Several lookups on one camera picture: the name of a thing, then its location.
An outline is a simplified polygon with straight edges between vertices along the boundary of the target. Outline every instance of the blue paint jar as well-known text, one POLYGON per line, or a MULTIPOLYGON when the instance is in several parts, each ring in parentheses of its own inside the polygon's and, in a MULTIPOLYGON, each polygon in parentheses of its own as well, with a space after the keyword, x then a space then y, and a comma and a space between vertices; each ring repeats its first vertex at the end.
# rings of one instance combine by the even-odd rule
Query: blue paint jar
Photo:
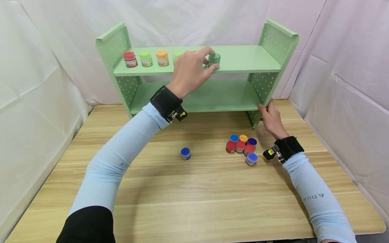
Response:
POLYGON ((239 137, 235 134, 232 134, 231 137, 230 137, 230 141, 236 143, 239 141, 239 137))
POLYGON ((191 151, 188 148, 181 149, 181 158, 183 160, 188 160, 191 158, 191 151))
POLYGON ((253 166, 257 163, 258 156, 254 153, 249 153, 246 157, 246 164, 253 166))

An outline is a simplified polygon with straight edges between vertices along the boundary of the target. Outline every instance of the black sleeve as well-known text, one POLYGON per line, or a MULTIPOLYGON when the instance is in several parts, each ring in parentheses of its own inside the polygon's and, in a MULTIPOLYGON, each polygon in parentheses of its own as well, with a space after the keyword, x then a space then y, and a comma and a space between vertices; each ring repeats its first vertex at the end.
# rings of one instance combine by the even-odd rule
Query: black sleeve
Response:
POLYGON ((113 227, 114 218, 108 208, 82 208, 66 219, 57 243, 115 243, 113 227))

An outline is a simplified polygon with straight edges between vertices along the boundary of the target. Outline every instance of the right hand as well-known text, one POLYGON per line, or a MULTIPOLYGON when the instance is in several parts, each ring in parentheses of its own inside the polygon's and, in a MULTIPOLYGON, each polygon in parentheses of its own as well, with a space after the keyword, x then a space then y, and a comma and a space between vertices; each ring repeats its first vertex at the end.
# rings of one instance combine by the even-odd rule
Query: right hand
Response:
POLYGON ((209 46, 198 51, 186 51, 175 61, 173 79, 166 87, 180 99, 200 87, 217 68, 215 64, 203 68, 203 64, 208 64, 207 55, 215 55, 209 46))
POLYGON ((274 105, 274 100, 270 99, 268 109, 263 104, 258 104, 258 109, 262 113, 263 125, 265 129, 276 139, 289 137, 281 121, 280 112, 274 105))

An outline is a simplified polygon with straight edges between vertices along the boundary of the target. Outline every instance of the green paint jar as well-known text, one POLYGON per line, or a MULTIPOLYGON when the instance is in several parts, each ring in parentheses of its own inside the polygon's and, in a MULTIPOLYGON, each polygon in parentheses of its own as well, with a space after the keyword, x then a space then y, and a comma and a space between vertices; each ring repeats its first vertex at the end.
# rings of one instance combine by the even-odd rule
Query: green paint jar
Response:
POLYGON ((220 67, 220 54, 215 54, 214 56, 208 55, 208 68, 212 65, 216 64, 217 68, 219 69, 220 67))
POLYGON ((183 54, 182 51, 175 51, 173 52, 173 64, 175 63, 175 61, 183 54))
POLYGON ((141 51, 139 53, 139 58, 142 66, 152 66, 152 58, 149 51, 141 51))

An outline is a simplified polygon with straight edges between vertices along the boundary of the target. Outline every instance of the white backdrop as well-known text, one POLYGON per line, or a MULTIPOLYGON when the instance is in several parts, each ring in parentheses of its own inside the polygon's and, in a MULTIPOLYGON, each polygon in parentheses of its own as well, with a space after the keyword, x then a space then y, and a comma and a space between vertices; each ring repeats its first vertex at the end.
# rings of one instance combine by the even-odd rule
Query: white backdrop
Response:
MULTIPOLYGON (((274 94, 275 98, 288 98, 297 74, 292 72, 325 0, 21 2, 86 101, 95 105, 120 103, 95 48, 96 37, 119 22, 126 23, 134 47, 256 45, 263 23, 272 18, 300 34, 300 43, 274 94)), ((247 78, 247 74, 235 76, 247 78)), ((215 75, 213 79, 224 77, 215 75)), ((145 78, 146 81, 160 79, 145 78)))
POLYGON ((19 1, 0 0, 0 53, 3 242, 86 119, 88 106, 19 1))
POLYGON ((290 100, 389 225, 389 1, 327 1, 301 59, 290 100))

